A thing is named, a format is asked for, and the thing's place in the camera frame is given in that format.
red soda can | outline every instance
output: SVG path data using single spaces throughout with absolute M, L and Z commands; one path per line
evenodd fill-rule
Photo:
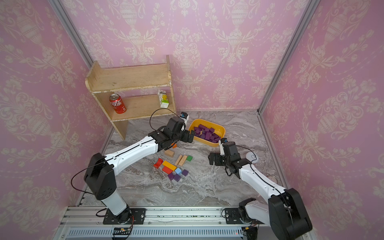
M 115 112 L 117 112 L 118 114 L 125 113 L 125 111 L 127 110 L 119 94 L 111 94 L 109 96 L 109 101 L 111 102 L 112 107 L 115 109 Z

gray marble surface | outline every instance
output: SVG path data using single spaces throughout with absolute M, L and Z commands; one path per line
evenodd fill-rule
M 257 169 L 265 175 L 276 176 L 280 183 L 255 111 L 190 111 L 188 114 L 190 119 L 187 127 L 197 118 L 222 125 L 226 130 L 225 137 L 229 141 L 235 141 L 237 145 L 252 149 L 260 159 L 255 164 Z M 153 117 L 151 124 L 154 128 L 166 125 L 171 116 Z M 129 121 L 126 139 L 122 141 L 114 132 L 106 154 L 141 140 L 151 131 L 148 118 Z M 234 175 L 228 177 L 223 166 L 209 165 L 208 154 L 219 152 L 218 147 L 213 148 L 197 141 L 193 143 L 179 141 L 177 148 L 173 150 L 175 152 L 173 158 L 169 158 L 164 151 L 161 151 L 137 161 L 116 177 L 118 191 L 128 205 L 237 205 L 249 197 L 264 202 L 247 183 Z M 240 147 L 238 151 L 242 157 L 249 152 Z M 158 158 L 174 164 L 181 154 L 191 155 L 193 159 L 183 165 L 182 169 L 187 169 L 189 175 L 183 176 L 180 182 L 170 181 L 167 174 L 161 170 L 162 167 L 159 169 L 153 167 Z M 93 195 L 85 194 L 82 205 L 98 206 L 102 203 Z

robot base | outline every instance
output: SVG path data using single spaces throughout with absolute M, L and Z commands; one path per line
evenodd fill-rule
M 105 225 L 115 225 L 115 224 L 128 224 L 132 223 L 131 217 L 133 215 L 135 225 L 142 225 L 145 219 L 146 209 L 130 209 L 127 207 L 122 213 L 118 216 L 114 216 L 113 213 L 107 209 L 105 214 L 103 224 Z

pink wall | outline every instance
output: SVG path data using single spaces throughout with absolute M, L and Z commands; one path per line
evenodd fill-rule
M 308 2 L 61 1 L 105 68 L 162 63 L 173 55 L 178 109 L 257 109 Z
M 0 238 L 49 240 L 110 125 L 47 1 L 0 1 L 0 23 Z
M 321 1 L 264 113 L 320 240 L 383 239 L 383 1 Z

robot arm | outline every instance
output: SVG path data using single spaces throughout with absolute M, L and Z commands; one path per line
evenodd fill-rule
M 235 174 L 253 187 L 268 203 L 247 199 L 239 203 L 238 212 L 243 222 L 253 219 L 269 225 L 279 240 L 295 239 L 312 230 L 312 223 L 300 194 L 286 189 L 267 178 L 248 159 L 242 159 L 235 142 L 223 138 L 220 153 L 210 153 L 210 165 L 225 166 L 228 176 Z
M 195 132 L 185 129 L 188 119 L 187 113 L 181 113 L 180 117 L 172 117 L 166 126 L 149 133 L 135 144 L 105 156 L 100 153 L 92 156 L 84 181 L 96 199 L 104 203 L 119 223 L 130 218 L 130 208 L 116 190 L 115 176 L 138 160 L 168 149 L 179 140 L 192 142 Z

